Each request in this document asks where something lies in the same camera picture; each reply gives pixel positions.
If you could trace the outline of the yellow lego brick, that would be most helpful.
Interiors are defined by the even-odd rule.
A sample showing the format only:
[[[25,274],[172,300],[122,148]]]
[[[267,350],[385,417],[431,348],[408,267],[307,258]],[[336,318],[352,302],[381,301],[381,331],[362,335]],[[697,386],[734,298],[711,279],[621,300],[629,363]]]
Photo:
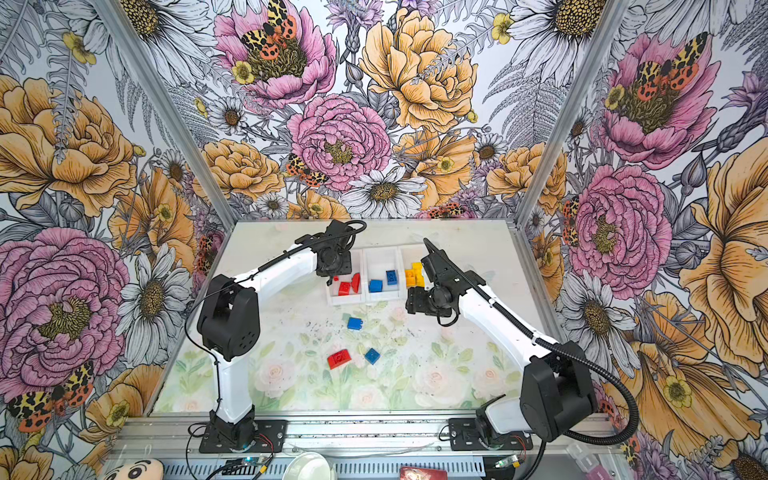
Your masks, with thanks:
[[[416,286],[416,276],[413,270],[405,271],[405,283],[407,288]]]
[[[412,264],[411,268],[413,282],[412,284],[415,287],[424,287],[425,286],[425,278],[423,275],[423,266],[420,262],[414,262]]]

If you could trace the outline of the red lego brick long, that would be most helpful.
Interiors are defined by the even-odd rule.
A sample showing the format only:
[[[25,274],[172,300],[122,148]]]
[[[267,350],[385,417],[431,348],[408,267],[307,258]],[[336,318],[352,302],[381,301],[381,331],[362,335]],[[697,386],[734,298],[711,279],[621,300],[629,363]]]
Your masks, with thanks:
[[[355,273],[352,276],[350,285],[351,285],[351,291],[354,294],[358,294],[360,292],[360,285],[361,285],[361,274],[360,273]]]

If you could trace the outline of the white three-compartment container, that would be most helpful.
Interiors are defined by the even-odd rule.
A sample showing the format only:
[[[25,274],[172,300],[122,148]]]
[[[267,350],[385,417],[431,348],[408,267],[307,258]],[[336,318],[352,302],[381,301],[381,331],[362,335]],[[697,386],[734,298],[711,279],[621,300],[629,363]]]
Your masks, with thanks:
[[[375,304],[378,302],[394,302],[404,306],[407,299],[405,283],[405,271],[412,268],[414,262],[421,262],[427,255],[427,249],[423,244],[405,244],[398,246],[353,248],[352,273],[342,275],[340,282],[332,282],[326,287],[326,298],[330,306],[351,304]],[[386,281],[386,271],[395,270],[398,276],[398,284],[390,286]],[[355,273],[361,274],[360,292],[354,294],[350,290],[347,296],[339,296],[341,282],[351,282]],[[381,280],[383,290],[380,293],[369,292],[370,280]]]

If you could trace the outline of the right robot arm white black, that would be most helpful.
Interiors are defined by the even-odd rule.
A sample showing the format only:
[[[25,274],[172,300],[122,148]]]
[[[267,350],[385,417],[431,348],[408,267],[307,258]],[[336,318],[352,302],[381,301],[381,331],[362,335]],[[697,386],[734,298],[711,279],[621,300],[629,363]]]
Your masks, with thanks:
[[[463,271],[429,239],[421,259],[430,287],[408,289],[406,311],[433,317],[444,328],[464,318],[485,332],[522,372],[519,396],[496,397],[476,410],[482,441],[533,433],[544,441],[566,435],[597,409],[583,351],[543,334],[519,318],[472,270]]]

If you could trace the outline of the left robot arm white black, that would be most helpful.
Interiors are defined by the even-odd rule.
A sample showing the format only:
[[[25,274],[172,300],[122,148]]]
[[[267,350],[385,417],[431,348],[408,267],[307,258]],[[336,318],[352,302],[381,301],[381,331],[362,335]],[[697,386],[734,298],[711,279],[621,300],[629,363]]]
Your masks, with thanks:
[[[324,231],[299,237],[254,270],[211,279],[197,320],[202,348],[212,355],[214,366],[216,400],[207,426],[211,442],[244,451],[256,439],[247,356],[261,335],[260,303],[310,274],[331,283],[351,273],[351,250],[366,227],[361,220],[333,220]]]

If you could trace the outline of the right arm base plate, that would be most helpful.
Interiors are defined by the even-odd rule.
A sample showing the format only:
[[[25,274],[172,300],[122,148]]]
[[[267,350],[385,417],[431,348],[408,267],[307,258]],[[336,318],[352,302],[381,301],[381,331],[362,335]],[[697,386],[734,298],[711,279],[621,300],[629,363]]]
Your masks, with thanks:
[[[534,446],[530,434],[512,431],[495,433],[489,424],[476,418],[450,418],[448,436],[452,451],[527,451]]]

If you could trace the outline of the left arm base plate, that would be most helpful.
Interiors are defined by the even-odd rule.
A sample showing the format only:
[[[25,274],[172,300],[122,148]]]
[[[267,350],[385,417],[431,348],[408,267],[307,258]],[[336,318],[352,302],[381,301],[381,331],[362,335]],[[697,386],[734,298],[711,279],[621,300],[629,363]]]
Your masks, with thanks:
[[[280,453],[286,437],[285,420],[224,422],[218,417],[206,425],[199,445],[202,454]]]

